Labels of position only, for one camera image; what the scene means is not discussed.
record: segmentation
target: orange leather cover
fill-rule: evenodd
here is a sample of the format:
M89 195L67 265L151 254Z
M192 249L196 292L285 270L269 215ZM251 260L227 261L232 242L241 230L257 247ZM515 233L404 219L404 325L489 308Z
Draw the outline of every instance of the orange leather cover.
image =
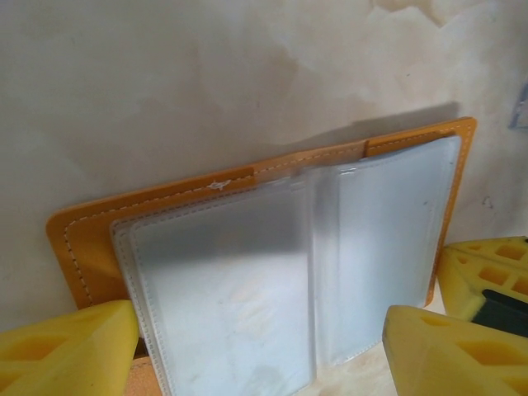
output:
M198 199L218 195L220 192L255 186L278 178L284 173L294 172L300 167L350 162L457 134L462 143L438 242L438 246L441 247L455 205L475 127L476 120L467 117L348 144L287 154L203 177L113 196L61 210L49 219L46 231L80 309L114 299L128 299L111 241L110 226L113 221L185 205ZM430 298L434 286L434 273L433 271ZM149 358L143 359L147 359L148 364L141 367L134 366L133 370L138 374L141 372L141 375L152 376L153 369ZM154 390L147 393L136 392L131 385L127 388L126 394L140 395L154 394L154 392Z

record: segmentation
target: card holder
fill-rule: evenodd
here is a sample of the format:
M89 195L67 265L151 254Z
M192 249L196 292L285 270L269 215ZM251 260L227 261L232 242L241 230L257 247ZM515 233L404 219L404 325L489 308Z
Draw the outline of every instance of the card holder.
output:
M166 395L290 395L423 306L460 138L112 225Z

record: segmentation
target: yellow foam block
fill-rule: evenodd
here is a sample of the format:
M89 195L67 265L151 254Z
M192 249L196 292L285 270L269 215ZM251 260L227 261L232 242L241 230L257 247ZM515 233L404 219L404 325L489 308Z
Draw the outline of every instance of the yellow foam block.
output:
M437 275L445 311L456 318L471 320L486 289L528 303L526 237L451 244L442 251Z
M122 395L139 330L113 301L0 334L0 395Z
M399 396L528 395L528 338L393 306L383 343Z

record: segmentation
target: leather wallet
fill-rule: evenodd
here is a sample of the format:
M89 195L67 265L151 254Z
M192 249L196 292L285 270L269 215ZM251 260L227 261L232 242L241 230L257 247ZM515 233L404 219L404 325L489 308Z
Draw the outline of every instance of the leather wallet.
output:
M376 344L391 304L426 303L475 124L76 206L49 239L79 308L132 297L164 394L286 396Z

